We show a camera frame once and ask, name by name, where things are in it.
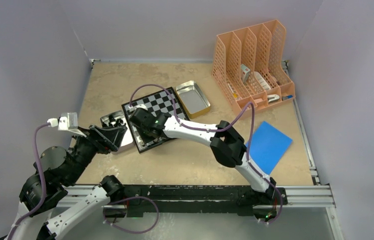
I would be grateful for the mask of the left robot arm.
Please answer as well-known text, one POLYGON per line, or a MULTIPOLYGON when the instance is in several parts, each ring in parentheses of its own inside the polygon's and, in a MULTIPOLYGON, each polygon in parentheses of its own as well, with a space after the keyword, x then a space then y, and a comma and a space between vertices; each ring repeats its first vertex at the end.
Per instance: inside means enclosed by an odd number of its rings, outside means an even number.
POLYGON ((60 240, 92 212, 107 204, 119 204, 124 186, 114 176, 105 176, 82 200, 53 218, 48 215, 74 186, 96 154, 117 152, 126 126, 79 128, 75 145, 69 150, 52 146, 42 154, 35 148, 35 174, 19 195, 18 213, 6 240, 60 240))

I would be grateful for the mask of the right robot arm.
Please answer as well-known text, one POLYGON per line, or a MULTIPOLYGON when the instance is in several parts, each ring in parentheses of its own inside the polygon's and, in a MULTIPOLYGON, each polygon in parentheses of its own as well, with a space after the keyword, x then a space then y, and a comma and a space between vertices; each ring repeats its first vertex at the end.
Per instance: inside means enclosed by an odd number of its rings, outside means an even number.
POLYGON ((178 119, 169 113, 154 116, 145 108, 132 107, 129 123, 150 141, 184 139, 209 147, 219 164, 236 169, 249 182, 259 202, 266 204, 274 199, 275 182, 253 161, 249 153, 251 144, 245 144, 244 138, 227 121, 203 124, 178 119))

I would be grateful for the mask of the silver tray of black pieces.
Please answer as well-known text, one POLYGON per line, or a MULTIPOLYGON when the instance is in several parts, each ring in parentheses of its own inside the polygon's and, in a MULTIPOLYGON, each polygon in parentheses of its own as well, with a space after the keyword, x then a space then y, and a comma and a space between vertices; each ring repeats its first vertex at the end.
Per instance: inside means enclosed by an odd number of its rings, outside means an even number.
POLYGON ((116 128, 118 130, 117 132, 113 132, 110 138, 113 145, 117 147, 117 150, 112 151, 112 154, 119 154, 131 149, 135 145, 128 127, 128 121, 122 110, 117 110, 100 117, 100 122, 104 129, 116 128))

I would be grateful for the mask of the yellow tray of white pieces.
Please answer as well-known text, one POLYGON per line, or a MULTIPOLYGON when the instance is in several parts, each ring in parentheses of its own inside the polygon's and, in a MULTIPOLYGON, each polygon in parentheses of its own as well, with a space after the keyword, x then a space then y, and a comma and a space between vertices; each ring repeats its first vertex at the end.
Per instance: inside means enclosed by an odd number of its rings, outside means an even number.
POLYGON ((175 92, 190 119, 210 112, 211 104, 196 81, 190 80, 176 86, 175 92))

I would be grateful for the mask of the black and white chessboard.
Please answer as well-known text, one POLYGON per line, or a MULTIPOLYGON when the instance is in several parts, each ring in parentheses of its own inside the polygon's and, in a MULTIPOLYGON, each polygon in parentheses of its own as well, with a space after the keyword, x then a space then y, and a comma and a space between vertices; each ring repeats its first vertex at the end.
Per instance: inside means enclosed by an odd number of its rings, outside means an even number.
MULTIPOLYGON (((169 113, 171 115, 176 113, 178 118, 182 120, 189 120, 189 117, 186 114, 186 111, 183 105, 180 103, 180 99, 176 95, 173 87, 167 88, 167 91, 171 94, 171 97, 174 99, 175 107, 172 106, 171 98, 163 90, 134 99, 132 101, 132 106, 135 107, 137 105, 145 105, 148 111, 154 116, 157 116, 160 113, 169 113)), ((133 136, 133 139, 135 141, 135 144, 136 144, 136 147, 139 153, 143 153, 152 148, 160 146, 163 143, 171 141, 170 138, 161 137, 158 140, 145 142, 140 136, 137 128, 130 121, 128 122, 128 127, 131 131, 131 135, 133 136)))

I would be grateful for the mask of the black base bar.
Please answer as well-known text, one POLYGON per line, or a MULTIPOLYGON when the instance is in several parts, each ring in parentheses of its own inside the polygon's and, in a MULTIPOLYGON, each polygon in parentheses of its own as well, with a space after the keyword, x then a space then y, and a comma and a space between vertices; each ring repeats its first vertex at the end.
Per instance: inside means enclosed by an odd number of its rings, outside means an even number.
POLYGON ((110 204, 128 217, 145 213, 236 214, 272 219, 288 204, 286 190, 255 192, 248 185, 144 185, 127 184, 110 197, 110 204))

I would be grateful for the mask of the orange file organizer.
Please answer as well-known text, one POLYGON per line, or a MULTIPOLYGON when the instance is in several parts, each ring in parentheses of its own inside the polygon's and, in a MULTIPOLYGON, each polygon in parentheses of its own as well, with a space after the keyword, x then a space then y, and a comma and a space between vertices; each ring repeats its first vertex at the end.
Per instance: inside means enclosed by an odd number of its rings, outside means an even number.
POLYGON ((285 39, 286 28, 277 19, 216 36, 211 75, 235 115, 249 102, 258 113, 295 99, 282 62, 285 39), (271 94, 280 100, 269 104, 271 94))

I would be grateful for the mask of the blue flat sheet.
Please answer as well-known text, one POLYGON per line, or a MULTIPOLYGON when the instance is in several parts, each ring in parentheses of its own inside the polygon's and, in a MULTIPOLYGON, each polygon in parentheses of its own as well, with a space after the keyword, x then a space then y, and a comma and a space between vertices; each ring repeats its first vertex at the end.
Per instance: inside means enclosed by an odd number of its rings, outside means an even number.
POLYGON ((250 158, 267 175, 271 174, 292 144, 292 139, 263 121, 252 135, 250 158))

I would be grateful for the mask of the white stapler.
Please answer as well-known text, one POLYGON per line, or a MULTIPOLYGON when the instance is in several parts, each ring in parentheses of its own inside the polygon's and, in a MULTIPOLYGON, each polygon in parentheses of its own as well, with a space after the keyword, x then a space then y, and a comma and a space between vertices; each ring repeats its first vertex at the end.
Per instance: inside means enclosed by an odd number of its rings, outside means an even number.
POLYGON ((269 104, 273 104, 280 100, 280 96, 278 94, 269 94, 267 96, 267 101, 269 104))

